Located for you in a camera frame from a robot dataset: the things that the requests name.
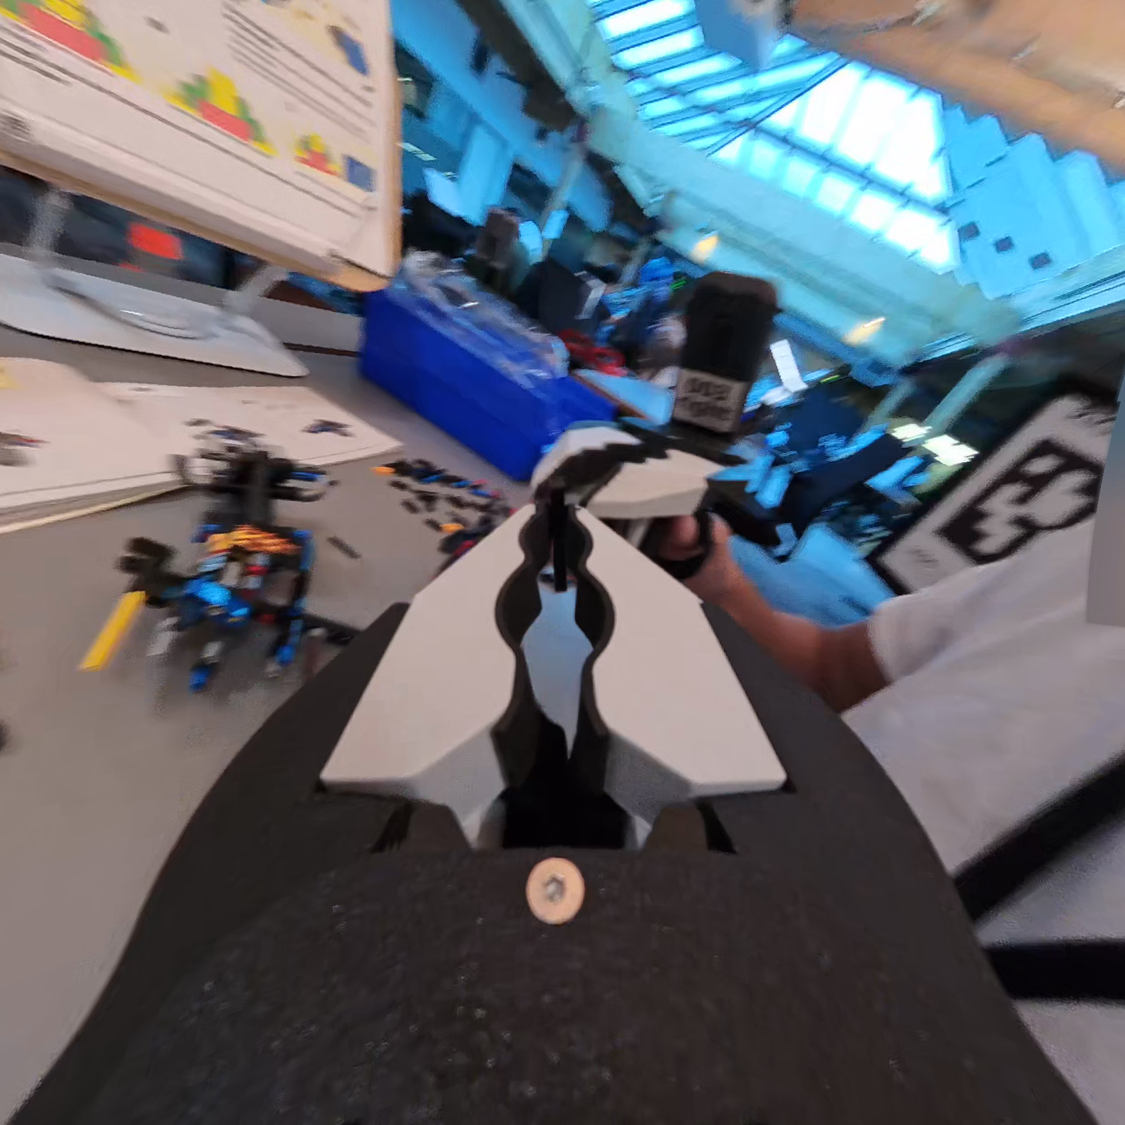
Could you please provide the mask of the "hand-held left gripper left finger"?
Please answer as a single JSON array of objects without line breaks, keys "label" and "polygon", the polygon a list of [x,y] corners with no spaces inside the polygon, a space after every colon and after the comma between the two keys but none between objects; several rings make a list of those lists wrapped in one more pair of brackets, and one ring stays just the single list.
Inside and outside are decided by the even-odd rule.
[{"label": "hand-held left gripper left finger", "polygon": [[444,807],[473,847],[500,845],[502,796],[566,750],[523,649],[548,553],[525,504],[418,593],[322,769],[328,790]]}]

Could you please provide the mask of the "white board stand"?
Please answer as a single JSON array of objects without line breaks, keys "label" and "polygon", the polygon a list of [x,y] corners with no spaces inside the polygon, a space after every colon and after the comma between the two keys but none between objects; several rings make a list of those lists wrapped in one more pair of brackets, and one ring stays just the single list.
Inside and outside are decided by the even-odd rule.
[{"label": "white board stand", "polygon": [[71,208],[72,195],[50,186],[34,206],[22,255],[2,255],[4,327],[234,371],[308,376],[305,362],[256,318],[286,270],[265,264],[219,304],[207,304],[66,269],[57,243]]}]

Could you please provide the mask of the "skylight window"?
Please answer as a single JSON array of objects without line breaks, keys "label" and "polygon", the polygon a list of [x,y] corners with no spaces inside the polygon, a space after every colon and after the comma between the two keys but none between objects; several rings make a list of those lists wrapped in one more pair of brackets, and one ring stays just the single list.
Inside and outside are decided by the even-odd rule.
[{"label": "skylight window", "polygon": [[789,32],[754,70],[707,44],[692,1],[588,9],[647,128],[814,203],[935,272],[954,269],[936,92]]}]

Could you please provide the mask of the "blue and black lego model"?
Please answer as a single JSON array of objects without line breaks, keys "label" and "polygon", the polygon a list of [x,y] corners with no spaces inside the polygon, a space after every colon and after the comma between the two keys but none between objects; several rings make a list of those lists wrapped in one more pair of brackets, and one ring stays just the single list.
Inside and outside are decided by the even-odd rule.
[{"label": "blue and black lego model", "polygon": [[317,646],[346,648],[360,628],[309,610],[317,564],[316,533],[279,520],[279,504],[323,500],[335,480],[326,468],[294,460],[262,442],[222,431],[193,454],[176,454],[178,484],[212,500],[195,529],[199,553],[176,567],[176,549],[137,536],[118,568],[127,590],[144,590],[144,610],[160,611],[149,657],[163,659],[187,642],[193,662],[187,686],[205,692],[236,646],[256,628],[271,628],[264,672],[274,678]]}]

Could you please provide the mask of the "person's right forearm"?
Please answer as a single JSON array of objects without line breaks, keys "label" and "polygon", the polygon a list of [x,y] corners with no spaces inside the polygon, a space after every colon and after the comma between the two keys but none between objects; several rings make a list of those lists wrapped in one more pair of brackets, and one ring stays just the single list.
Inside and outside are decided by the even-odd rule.
[{"label": "person's right forearm", "polygon": [[773,608],[747,581],[736,584],[716,604],[838,714],[890,685],[867,622],[832,628],[818,625]]}]

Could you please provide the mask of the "lego instruction booklet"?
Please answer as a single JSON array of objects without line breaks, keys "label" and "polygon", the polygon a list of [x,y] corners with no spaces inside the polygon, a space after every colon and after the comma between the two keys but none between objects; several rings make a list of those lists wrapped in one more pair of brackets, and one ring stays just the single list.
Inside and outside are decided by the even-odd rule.
[{"label": "lego instruction booklet", "polygon": [[334,468],[403,442],[306,387],[94,382],[45,359],[2,362],[4,532],[108,510],[181,484],[181,460],[267,452]]}]

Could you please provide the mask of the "printed lego instruction board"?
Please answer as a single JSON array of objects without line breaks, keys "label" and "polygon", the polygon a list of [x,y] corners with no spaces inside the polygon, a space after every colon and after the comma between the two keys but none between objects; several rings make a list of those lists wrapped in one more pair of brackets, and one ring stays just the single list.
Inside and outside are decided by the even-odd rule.
[{"label": "printed lego instruction board", "polygon": [[387,1],[4,1],[4,165],[372,292],[401,261]]}]

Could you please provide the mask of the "blue plastic bin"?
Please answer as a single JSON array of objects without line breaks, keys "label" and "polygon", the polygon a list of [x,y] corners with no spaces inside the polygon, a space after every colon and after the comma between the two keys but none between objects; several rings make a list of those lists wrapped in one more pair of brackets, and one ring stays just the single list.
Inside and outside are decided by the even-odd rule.
[{"label": "blue plastic bin", "polygon": [[577,423],[611,423],[614,403],[571,373],[519,382],[390,290],[364,296],[360,374],[510,478],[528,483]]}]

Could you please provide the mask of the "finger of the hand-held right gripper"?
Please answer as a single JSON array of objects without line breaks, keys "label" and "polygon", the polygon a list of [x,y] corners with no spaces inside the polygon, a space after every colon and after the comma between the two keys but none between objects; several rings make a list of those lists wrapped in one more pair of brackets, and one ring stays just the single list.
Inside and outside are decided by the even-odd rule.
[{"label": "finger of the hand-held right gripper", "polygon": [[682,449],[614,443],[563,463],[568,501],[601,521],[695,515],[711,483],[711,460]]},{"label": "finger of the hand-held right gripper", "polygon": [[669,443],[649,429],[621,425],[575,425],[542,457],[533,492],[597,492],[627,465],[669,457]]}]

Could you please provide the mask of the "pile of small lego pieces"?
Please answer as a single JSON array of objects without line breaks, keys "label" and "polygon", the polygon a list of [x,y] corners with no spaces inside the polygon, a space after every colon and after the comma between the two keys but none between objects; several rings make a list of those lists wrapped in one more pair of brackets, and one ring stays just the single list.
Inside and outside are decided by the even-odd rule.
[{"label": "pile of small lego pieces", "polygon": [[488,480],[450,471],[429,458],[401,457],[372,466],[400,495],[400,506],[436,535],[439,573],[468,555],[517,510]]}]

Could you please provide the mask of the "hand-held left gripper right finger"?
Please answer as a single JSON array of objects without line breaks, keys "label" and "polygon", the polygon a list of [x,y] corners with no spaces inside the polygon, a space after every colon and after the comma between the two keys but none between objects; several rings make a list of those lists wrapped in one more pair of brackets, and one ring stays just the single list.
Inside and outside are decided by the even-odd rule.
[{"label": "hand-held left gripper right finger", "polygon": [[786,770],[701,601],[585,509],[569,536],[591,642],[571,756],[624,811],[629,845],[669,807],[780,792]]}]

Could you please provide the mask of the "person's right hand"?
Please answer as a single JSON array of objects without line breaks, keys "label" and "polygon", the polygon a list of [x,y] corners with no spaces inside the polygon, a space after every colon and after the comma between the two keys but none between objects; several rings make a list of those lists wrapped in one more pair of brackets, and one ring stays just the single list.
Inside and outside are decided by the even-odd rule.
[{"label": "person's right hand", "polygon": [[655,559],[702,602],[728,610],[750,588],[730,538],[730,527],[713,513],[672,516],[658,523]]}]

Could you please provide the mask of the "clear plastic bag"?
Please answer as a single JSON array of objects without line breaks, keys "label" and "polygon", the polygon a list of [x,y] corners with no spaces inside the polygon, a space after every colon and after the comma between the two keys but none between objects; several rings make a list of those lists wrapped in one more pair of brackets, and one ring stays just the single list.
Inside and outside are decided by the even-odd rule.
[{"label": "clear plastic bag", "polygon": [[522,387],[571,373],[563,342],[488,290],[461,261],[410,249],[387,295],[444,341],[458,344]]}]

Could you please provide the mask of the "yellow lego beam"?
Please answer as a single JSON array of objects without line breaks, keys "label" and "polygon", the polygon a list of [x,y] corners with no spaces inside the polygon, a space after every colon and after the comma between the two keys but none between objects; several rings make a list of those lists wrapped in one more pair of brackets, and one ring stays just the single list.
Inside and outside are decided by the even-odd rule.
[{"label": "yellow lego beam", "polygon": [[149,597],[144,590],[127,590],[123,593],[83,656],[79,669],[103,671],[108,668],[120,653],[121,645],[129,637],[135,620],[147,604]]}]

